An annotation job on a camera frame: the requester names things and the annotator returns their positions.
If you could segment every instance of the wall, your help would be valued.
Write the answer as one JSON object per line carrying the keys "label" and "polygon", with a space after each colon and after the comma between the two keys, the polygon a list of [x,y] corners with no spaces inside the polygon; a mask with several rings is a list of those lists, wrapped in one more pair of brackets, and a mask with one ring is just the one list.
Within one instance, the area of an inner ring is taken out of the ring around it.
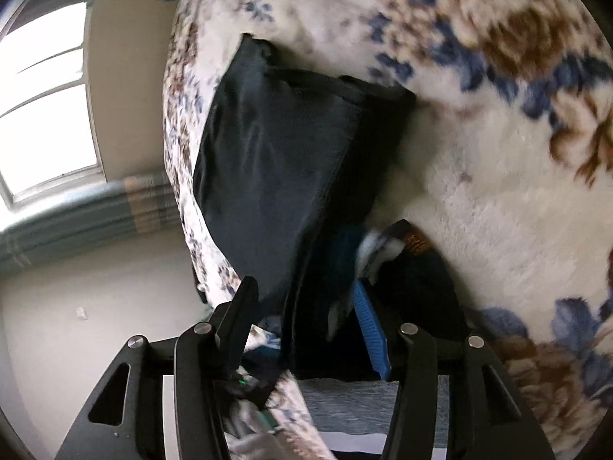
{"label": "wall", "polygon": [[[175,337],[204,314],[178,227],[2,280],[0,307],[20,394],[7,397],[8,389],[0,386],[0,406],[23,402],[25,419],[35,431],[26,423],[14,427],[33,453],[38,432],[45,450],[36,455],[38,460],[56,454],[91,390],[131,335],[151,341]],[[78,307],[85,308],[87,321],[77,318]],[[0,363],[5,364],[1,352],[0,338]]]}
{"label": "wall", "polygon": [[41,441],[38,430],[32,424],[18,391],[13,366],[10,362],[4,331],[4,321],[0,316],[0,406],[10,427],[17,432],[22,442],[37,460],[50,458],[47,448]]}
{"label": "wall", "polygon": [[176,2],[96,0],[87,73],[107,179],[160,169],[162,78]]}

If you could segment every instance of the window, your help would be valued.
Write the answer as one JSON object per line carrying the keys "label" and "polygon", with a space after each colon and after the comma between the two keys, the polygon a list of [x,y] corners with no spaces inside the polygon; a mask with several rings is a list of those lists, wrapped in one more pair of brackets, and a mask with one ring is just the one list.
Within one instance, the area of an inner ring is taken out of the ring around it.
{"label": "window", "polygon": [[102,174],[84,77],[86,17],[87,4],[78,3],[0,41],[0,194],[8,209]]}

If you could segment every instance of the striped curtain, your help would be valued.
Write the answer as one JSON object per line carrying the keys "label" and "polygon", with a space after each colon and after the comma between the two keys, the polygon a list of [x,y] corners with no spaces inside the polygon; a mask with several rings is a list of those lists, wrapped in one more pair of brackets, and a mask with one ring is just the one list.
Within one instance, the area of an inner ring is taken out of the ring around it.
{"label": "striped curtain", "polygon": [[180,224],[166,173],[94,184],[42,201],[0,231],[0,276]]}

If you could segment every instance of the brown flower pattern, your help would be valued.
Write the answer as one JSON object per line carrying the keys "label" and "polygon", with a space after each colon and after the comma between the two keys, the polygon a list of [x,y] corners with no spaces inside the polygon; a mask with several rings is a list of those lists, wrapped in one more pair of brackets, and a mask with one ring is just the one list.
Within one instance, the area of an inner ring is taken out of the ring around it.
{"label": "brown flower pattern", "polygon": [[574,18],[564,0],[437,0],[462,44],[501,74],[532,80],[560,62]]}
{"label": "brown flower pattern", "polygon": [[581,364],[574,355],[556,342],[535,344],[520,336],[498,339],[493,349],[541,424],[554,453],[589,439],[605,410],[583,394]]}
{"label": "brown flower pattern", "polygon": [[551,137],[551,157],[592,187],[600,168],[613,169],[613,84],[560,90],[552,103],[565,128]]}

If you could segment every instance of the bed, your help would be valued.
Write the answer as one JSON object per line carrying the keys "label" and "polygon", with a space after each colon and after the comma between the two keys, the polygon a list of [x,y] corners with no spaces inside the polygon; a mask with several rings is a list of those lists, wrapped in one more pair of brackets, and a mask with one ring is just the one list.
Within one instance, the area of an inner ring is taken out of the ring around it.
{"label": "bed", "polygon": [[[242,33],[291,67],[381,84],[419,106],[367,224],[417,224],[445,257],[559,458],[613,403],[613,56],[580,0],[180,0],[164,78],[166,170],[200,288],[240,279],[192,172]],[[249,345],[275,344],[254,327]],[[333,458],[292,376],[272,402],[303,458]]]}

